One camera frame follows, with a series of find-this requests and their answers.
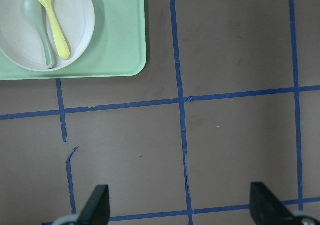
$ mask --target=spoon handle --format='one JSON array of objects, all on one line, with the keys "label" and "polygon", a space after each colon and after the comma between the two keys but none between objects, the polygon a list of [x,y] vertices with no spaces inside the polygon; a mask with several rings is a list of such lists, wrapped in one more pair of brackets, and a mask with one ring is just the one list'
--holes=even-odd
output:
[{"label": "spoon handle", "polygon": [[51,49],[51,44],[49,42],[47,33],[45,31],[44,24],[35,24],[36,29],[38,30],[38,33],[40,35],[43,48],[44,48],[44,54],[45,54],[45,66],[47,69],[52,69],[55,66],[55,56],[54,52]]}]

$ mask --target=blue tape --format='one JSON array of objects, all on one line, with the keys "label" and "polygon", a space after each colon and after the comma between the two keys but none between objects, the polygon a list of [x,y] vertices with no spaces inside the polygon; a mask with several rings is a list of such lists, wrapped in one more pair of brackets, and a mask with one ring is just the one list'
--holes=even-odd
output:
[{"label": "blue tape", "polygon": [[318,91],[318,90],[320,90],[320,85],[300,87],[300,92],[310,92],[310,91]]},{"label": "blue tape", "polygon": [[57,116],[60,114],[60,111],[34,111],[34,112],[23,112],[16,114],[6,114],[0,115],[1,120],[11,120],[11,119],[24,119],[24,118],[36,118],[36,117],[46,117],[46,116]]},{"label": "blue tape", "polygon": [[302,140],[301,140],[301,115],[300,115],[300,94],[294,94],[295,103],[295,133],[296,133],[296,159],[297,159],[297,177],[298,177],[298,199],[299,210],[304,209],[303,193],[303,164],[302,164]]},{"label": "blue tape", "polygon": [[65,114],[64,98],[62,95],[61,79],[56,79],[55,83],[56,83],[56,91],[57,91],[59,111],[60,111],[62,140],[66,143],[67,142],[66,114]]},{"label": "blue tape", "polygon": [[289,0],[294,87],[299,88],[295,0]]},{"label": "blue tape", "polygon": [[305,199],[303,199],[303,202],[304,202],[305,204],[309,204],[309,203],[319,203],[319,202],[320,202],[320,197],[305,198]]},{"label": "blue tape", "polygon": [[236,205],[236,206],[222,206],[214,208],[204,208],[194,210],[194,214],[208,214],[208,213],[218,213],[218,212],[228,212],[228,211],[239,211],[248,210],[250,205]]},{"label": "blue tape", "polygon": [[110,222],[186,216],[188,214],[189,214],[188,211],[170,211],[170,212],[157,212],[157,213],[149,213],[149,214],[130,215],[130,216],[115,216],[110,218]]},{"label": "blue tape", "polygon": [[188,144],[187,144],[187,130],[186,130],[186,111],[185,111],[185,99],[184,89],[181,76],[180,66],[180,50],[179,50],[179,39],[178,39],[178,24],[177,24],[177,11],[176,11],[176,0],[170,0],[171,10],[171,23],[172,23],[172,38],[173,38],[173,49],[174,49],[174,62],[176,72],[176,83],[179,95],[179,108],[180,108],[180,129],[182,139],[182,151],[183,151],[183,168],[184,168],[184,181],[185,181],[185,195],[186,195],[186,206],[188,210],[189,225],[193,225],[193,209],[189,187],[188,177]]},{"label": "blue tape", "polygon": [[[304,203],[318,203],[320,202],[320,197],[305,198]],[[285,206],[299,204],[299,200],[286,200],[282,201]],[[234,205],[234,206],[221,206],[212,208],[196,209],[192,211],[192,214],[210,214],[210,213],[220,213],[220,212],[231,212],[231,211],[241,211],[249,210],[250,205]],[[110,222],[120,222],[120,221],[130,221],[130,220],[140,220],[140,219],[156,219],[156,218],[167,218],[167,217],[177,217],[177,216],[188,216],[190,211],[168,211],[168,212],[156,212],[148,214],[137,214],[128,216],[115,216],[110,218]],[[51,225],[52,223],[43,223],[42,225]]]},{"label": "blue tape", "polygon": [[71,213],[77,214],[77,208],[76,208],[76,200],[75,200],[75,192],[74,192],[74,182],[72,178],[72,171],[71,171],[71,158],[75,154],[79,147],[75,147],[72,151],[72,153],[69,155],[65,162],[66,166],[66,175],[68,178],[69,183],[69,193],[70,193],[70,205],[71,205]]},{"label": "blue tape", "polygon": [[129,102],[129,103],[122,103],[122,104],[100,105],[100,106],[95,106],[95,107],[66,108],[64,110],[64,112],[66,114],[86,113],[86,112],[94,112],[94,111],[140,108],[140,107],[150,107],[150,106],[178,104],[178,103],[179,103],[179,99],[175,98],[175,99],[165,99],[165,100],[154,100],[154,101]]},{"label": "blue tape", "polygon": [[204,95],[204,96],[190,96],[184,98],[186,103],[195,101],[209,101],[209,100],[220,100],[220,99],[233,99],[233,98],[244,98],[244,97],[254,97],[254,96],[265,96],[272,94],[288,94],[294,93],[295,88],[279,88],[279,89],[268,89],[268,90],[258,90],[258,91],[243,91],[234,93],[223,93],[214,95]]},{"label": "blue tape", "polygon": [[296,34],[295,0],[289,0],[290,25],[291,25],[291,46],[294,78],[294,103],[295,103],[295,132],[296,132],[296,157],[297,157],[297,177],[298,177],[298,200],[299,210],[304,210],[303,193],[303,164],[302,164],[302,141],[301,141],[301,114],[300,114],[300,87],[298,68],[298,49]]}]

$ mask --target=white plate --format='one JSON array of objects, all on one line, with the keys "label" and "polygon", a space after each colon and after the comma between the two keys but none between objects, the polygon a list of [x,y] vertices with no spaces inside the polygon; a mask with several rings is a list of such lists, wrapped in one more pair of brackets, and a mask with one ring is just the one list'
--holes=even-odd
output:
[{"label": "white plate", "polygon": [[55,67],[47,69],[44,48],[35,28],[24,14],[25,0],[0,0],[0,50],[17,65],[32,71],[51,72],[72,64],[87,49],[95,29],[92,0],[53,0],[53,9],[71,51],[58,56],[47,18],[48,36],[55,53]]}]

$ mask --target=grid square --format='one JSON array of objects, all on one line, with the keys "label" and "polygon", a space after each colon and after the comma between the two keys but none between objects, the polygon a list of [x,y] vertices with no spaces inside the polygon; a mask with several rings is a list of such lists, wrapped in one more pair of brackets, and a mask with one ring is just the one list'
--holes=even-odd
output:
[{"label": "grid square", "polygon": [[110,225],[188,225],[187,216],[158,217],[150,219],[114,221]]},{"label": "grid square", "polygon": [[304,198],[320,197],[320,91],[300,94]]},{"label": "grid square", "polygon": [[299,82],[301,86],[320,84],[319,0],[294,0]]},{"label": "grid square", "polygon": [[176,0],[185,96],[293,86],[288,0]]},{"label": "grid square", "polygon": [[193,209],[249,204],[250,183],[298,196],[293,94],[186,104]]},{"label": "grid square", "polygon": [[42,224],[71,213],[70,149],[61,140],[60,118],[0,123],[0,224]]},{"label": "grid square", "polygon": [[59,110],[56,80],[0,81],[0,115]]},{"label": "grid square", "polygon": [[68,114],[77,210],[108,184],[111,216],[186,210],[177,104]]},{"label": "grid square", "polygon": [[66,108],[178,97],[170,1],[148,0],[147,10],[150,48],[144,70],[132,77],[64,79]]}]

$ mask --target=fork handle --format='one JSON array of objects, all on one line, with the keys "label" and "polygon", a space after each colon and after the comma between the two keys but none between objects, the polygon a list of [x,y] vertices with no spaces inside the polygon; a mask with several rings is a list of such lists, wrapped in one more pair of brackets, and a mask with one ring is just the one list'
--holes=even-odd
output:
[{"label": "fork handle", "polygon": [[49,17],[56,50],[60,58],[68,59],[70,57],[70,50],[53,8],[48,7],[46,13]]}]

